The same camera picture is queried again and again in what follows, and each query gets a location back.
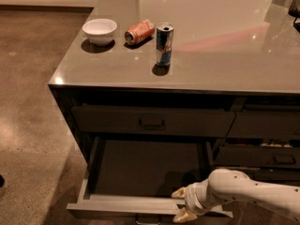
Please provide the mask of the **white cream gripper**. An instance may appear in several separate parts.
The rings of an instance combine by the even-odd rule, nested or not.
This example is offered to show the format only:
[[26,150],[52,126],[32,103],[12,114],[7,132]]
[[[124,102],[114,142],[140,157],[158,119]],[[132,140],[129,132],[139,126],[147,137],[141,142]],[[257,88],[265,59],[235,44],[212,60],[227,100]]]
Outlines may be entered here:
[[195,220],[196,215],[204,215],[214,207],[223,204],[223,200],[212,193],[208,180],[193,183],[187,187],[180,187],[172,193],[171,197],[174,199],[185,198],[186,205],[173,217],[174,223],[186,223]]

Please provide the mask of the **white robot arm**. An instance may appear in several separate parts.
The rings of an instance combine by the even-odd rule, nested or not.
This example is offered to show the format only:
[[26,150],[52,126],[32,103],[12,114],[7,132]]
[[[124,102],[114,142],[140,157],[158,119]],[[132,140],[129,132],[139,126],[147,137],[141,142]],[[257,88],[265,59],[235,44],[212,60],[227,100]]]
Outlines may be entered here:
[[177,189],[172,197],[185,205],[174,216],[174,223],[185,223],[234,201],[254,203],[285,218],[300,221],[300,187],[265,183],[244,172],[216,169],[208,178]]

